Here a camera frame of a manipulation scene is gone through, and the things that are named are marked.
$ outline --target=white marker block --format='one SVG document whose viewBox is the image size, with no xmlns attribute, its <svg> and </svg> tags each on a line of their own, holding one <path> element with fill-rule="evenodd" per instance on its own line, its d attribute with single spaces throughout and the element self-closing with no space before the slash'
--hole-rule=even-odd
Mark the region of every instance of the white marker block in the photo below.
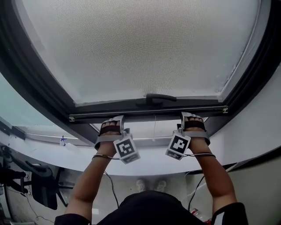
<svg viewBox="0 0 281 225">
<path fill-rule="evenodd" d="M 141 158 L 130 136 L 123 138 L 122 140 L 116 140 L 113 143 L 116 152 L 123 163 L 128 164 Z"/>
<path fill-rule="evenodd" d="M 190 140 L 191 138 L 188 136 L 183 137 L 181 135 L 174 134 L 165 154 L 174 159 L 181 160 L 185 155 Z"/>
</svg>

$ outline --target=frosted glass pane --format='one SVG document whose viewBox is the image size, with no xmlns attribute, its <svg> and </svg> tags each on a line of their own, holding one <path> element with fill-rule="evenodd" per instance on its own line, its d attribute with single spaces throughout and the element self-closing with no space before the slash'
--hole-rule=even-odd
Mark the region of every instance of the frosted glass pane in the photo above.
<svg viewBox="0 0 281 225">
<path fill-rule="evenodd" d="M 220 95 L 259 8 L 259 0 L 16 4 L 34 48 L 78 104 Z"/>
</svg>

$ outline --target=black shirt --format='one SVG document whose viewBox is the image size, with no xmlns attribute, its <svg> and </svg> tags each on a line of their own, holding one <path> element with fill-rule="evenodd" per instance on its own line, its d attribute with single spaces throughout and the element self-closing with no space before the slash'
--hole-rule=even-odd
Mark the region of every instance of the black shirt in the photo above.
<svg viewBox="0 0 281 225">
<path fill-rule="evenodd" d="M 86 218 L 76 214 L 56 217 L 55 225 L 89 225 Z M 125 198 L 120 207 L 106 216 L 99 225 L 183 224 L 203 225 L 202 221 L 187 211 L 175 197 L 145 191 Z M 212 218 L 212 225 L 246 225 L 247 217 L 242 203 L 233 203 L 219 209 Z"/>
</svg>

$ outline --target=black wire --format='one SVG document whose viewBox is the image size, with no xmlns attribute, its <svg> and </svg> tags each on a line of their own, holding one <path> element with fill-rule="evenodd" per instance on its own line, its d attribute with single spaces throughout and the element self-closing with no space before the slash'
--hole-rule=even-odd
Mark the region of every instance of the black wire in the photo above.
<svg viewBox="0 0 281 225">
<path fill-rule="evenodd" d="M 198 157 L 198 156 L 213 156 L 213 157 L 216 157 L 214 154 L 212 153 L 199 153 L 199 154 L 187 154 L 187 155 L 184 155 L 184 157 L 187 157 L 187 156 L 191 156 L 191 157 Z"/>
<path fill-rule="evenodd" d="M 118 200 L 117 200 L 117 197 L 116 197 L 115 191 L 114 191 L 114 186 L 113 186 L 112 179 L 111 179 L 111 177 L 108 175 L 108 173 L 107 173 L 107 172 L 104 172 L 104 174 L 105 174 L 105 175 L 107 175 L 107 176 L 109 177 L 110 181 L 111 181 L 111 185 L 112 185 L 112 192 L 113 192 L 113 195 L 114 195 L 114 197 L 115 197 L 115 200 L 116 200 L 116 203 L 117 203 L 117 207 L 119 208 L 119 203 L 118 203 Z"/>
<path fill-rule="evenodd" d="M 114 158 L 114 157 L 110 157 L 110 156 L 105 156 L 105 155 L 101 155 L 101 154 L 96 154 L 92 157 L 92 160 L 96 157 L 101 157 L 101 158 L 106 158 L 106 159 L 112 159 L 112 160 L 120 160 L 119 158 Z"/>
<path fill-rule="evenodd" d="M 203 177 L 201 178 L 201 180 L 199 181 L 199 183 L 197 184 L 197 187 L 195 188 L 195 191 L 194 191 L 194 193 L 193 193 L 193 195 L 192 195 L 192 197 L 191 197 L 191 199 L 190 199 L 190 201 L 189 201 L 189 203 L 188 203 L 188 211 L 189 211 L 189 212 L 190 212 L 190 204 L 191 204 L 191 201 L 192 201 L 192 199 L 194 198 L 194 195 L 195 195 L 195 193 L 196 193 L 196 190 L 197 190 L 197 188 L 199 187 L 201 181 L 204 179 L 204 177 L 205 177 L 205 176 L 203 176 Z"/>
<path fill-rule="evenodd" d="M 16 191 L 13 191 L 13 190 L 11 190 L 11 189 L 8 189 L 8 190 L 9 190 L 9 191 L 11 191 L 11 192 L 15 192 L 15 193 L 21 194 L 22 196 L 24 196 L 24 197 L 27 199 L 28 204 L 29 204 L 29 206 L 30 206 L 31 210 L 32 210 L 32 211 L 34 212 L 34 214 L 36 215 L 35 219 L 36 219 L 37 221 L 39 220 L 39 217 L 41 217 L 42 219 L 47 220 L 47 221 L 50 221 L 50 222 L 52 222 L 52 223 L 54 224 L 54 222 L 53 222 L 53 221 L 48 220 L 48 219 L 45 219 L 43 216 L 38 216 L 38 215 L 36 214 L 36 212 L 32 209 L 32 207 L 31 207 L 31 204 L 30 204 L 30 202 L 29 202 L 28 197 L 27 197 L 27 196 L 25 196 L 23 193 L 16 192 Z"/>
</svg>

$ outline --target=white sneaker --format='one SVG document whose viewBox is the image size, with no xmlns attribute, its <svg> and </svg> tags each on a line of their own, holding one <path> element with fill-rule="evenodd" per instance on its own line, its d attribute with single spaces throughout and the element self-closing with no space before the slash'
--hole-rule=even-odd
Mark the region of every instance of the white sneaker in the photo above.
<svg viewBox="0 0 281 225">
<path fill-rule="evenodd" d="M 32 196 L 32 192 L 31 192 L 31 190 L 30 190 L 30 187 L 29 187 L 29 186 L 26 186 L 25 188 L 26 188 L 27 191 L 28 191 L 26 194 L 27 194 L 28 196 Z"/>
<path fill-rule="evenodd" d="M 157 192 L 165 192 L 165 187 L 167 186 L 166 181 L 159 181 L 157 187 L 154 189 Z"/>
<path fill-rule="evenodd" d="M 29 179 L 29 172 L 27 172 L 27 171 L 24 171 L 24 172 L 25 172 L 25 178 Z"/>
<path fill-rule="evenodd" d="M 139 193 L 146 191 L 146 186 L 143 180 L 141 179 L 137 180 L 136 185 L 137 185 L 137 191 Z"/>
</svg>

